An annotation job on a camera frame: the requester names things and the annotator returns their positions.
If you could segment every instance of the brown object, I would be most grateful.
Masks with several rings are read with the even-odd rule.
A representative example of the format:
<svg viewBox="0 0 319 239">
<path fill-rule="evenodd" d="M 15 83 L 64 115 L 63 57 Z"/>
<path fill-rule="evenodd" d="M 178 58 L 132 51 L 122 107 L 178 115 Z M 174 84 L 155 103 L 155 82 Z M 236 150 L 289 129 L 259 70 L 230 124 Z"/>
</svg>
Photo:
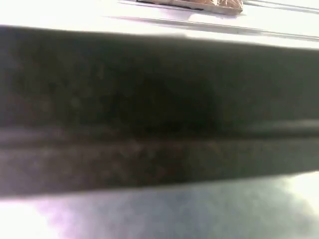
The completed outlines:
<svg viewBox="0 0 319 239">
<path fill-rule="evenodd" d="M 202 9 L 227 15 L 237 15 L 243 10 L 243 0 L 146 0 L 155 4 L 168 4 L 191 9 Z"/>
</svg>

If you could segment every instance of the gray panel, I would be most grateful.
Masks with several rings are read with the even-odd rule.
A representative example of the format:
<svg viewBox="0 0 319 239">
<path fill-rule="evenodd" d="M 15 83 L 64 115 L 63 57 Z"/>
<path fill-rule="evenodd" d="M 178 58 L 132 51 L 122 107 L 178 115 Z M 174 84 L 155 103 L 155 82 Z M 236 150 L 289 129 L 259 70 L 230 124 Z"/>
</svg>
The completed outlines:
<svg viewBox="0 0 319 239">
<path fill-rule="evenodd" d="M 316 239 L 319 175 L 0 202 L 0 238 Z"/>
</svg>

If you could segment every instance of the packaged item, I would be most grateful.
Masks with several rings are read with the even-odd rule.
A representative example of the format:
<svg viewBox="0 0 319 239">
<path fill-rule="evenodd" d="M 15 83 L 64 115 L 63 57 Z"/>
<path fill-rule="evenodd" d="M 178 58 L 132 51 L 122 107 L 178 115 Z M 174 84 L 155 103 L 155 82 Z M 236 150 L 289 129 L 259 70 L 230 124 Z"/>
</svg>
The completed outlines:
<svg viewBox="0 0 319 239">
<path fill-rule="evenodd" d="M 166 4 L 215 13 L 237 15 L 243 10 L 243 0 L 137 0 Z"/>
</svg>

